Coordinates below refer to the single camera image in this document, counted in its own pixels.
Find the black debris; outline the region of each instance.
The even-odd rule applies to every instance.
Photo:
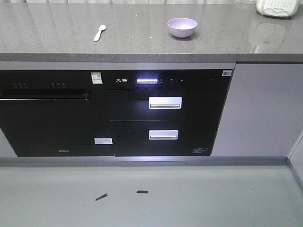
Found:
[[[137,193],[141,193],[141,194],[147,194],[148,191],[137,191]]]
[[[101,195],[99,198],[96,198],[96,201],[103,199],[104,197],[107,197],[107,194]]]

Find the digital display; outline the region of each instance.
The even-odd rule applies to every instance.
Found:
[[[158,79],[137,79],[137,84],[158,84]]]

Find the floor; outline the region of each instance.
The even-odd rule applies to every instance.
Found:
[[[0,220],[1,227],[302,227],[303,193],[288,166],[1,167]]]

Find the plastic spoon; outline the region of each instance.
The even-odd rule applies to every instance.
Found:
[[[100,38],[100,36],[101,36],[101,32],[104,31],[105,29],[106,29],[106,26],[105,26],[105,25],[101,25],[101,26],[99,27],[99,31],[98,31],[98,33],[96,34],[96,36],[94,37],[94,41],[95,41],[95,42],[99,40],[99,38]]]

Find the black dishwasher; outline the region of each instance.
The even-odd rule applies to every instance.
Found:
[[[104,70],[115,156],[209,156],[232,70]]]
[[[0,71],[0,127],[19,157],[113,156],[99,72]]]

